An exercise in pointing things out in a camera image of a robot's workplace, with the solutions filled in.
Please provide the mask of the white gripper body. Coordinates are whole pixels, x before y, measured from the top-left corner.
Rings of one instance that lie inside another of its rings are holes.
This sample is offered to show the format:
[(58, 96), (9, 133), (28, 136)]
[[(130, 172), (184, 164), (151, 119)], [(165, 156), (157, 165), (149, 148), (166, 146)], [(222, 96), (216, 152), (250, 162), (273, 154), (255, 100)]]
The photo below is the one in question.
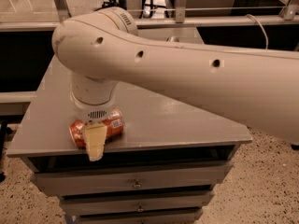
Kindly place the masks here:
[(106, 119), (114, 105), (117, 84), (117, 81), (73, 73), (70, 96), (77, 117), (85, 122), (101, 122)]

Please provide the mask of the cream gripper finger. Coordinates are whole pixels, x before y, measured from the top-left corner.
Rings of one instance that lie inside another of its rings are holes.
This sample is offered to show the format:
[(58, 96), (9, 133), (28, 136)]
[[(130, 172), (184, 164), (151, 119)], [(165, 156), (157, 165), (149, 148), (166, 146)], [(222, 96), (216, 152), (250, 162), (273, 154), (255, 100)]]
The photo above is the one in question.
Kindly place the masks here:
[(83, 130), (83, 138), (90, 161), (102, 159), (106, 137), (107, 126), (104, 123), (89, 124)]

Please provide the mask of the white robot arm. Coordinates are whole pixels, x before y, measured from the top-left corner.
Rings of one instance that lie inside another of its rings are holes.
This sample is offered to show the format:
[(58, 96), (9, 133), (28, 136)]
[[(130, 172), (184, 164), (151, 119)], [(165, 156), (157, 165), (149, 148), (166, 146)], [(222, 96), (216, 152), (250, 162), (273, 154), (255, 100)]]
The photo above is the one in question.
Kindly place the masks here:
[(143, 38), (120, 7), (63, 21), (52, 47), (83, 85), (108, 82), (79, 105), (104, 103), (120, 81), (299, 143), (296, 52)]

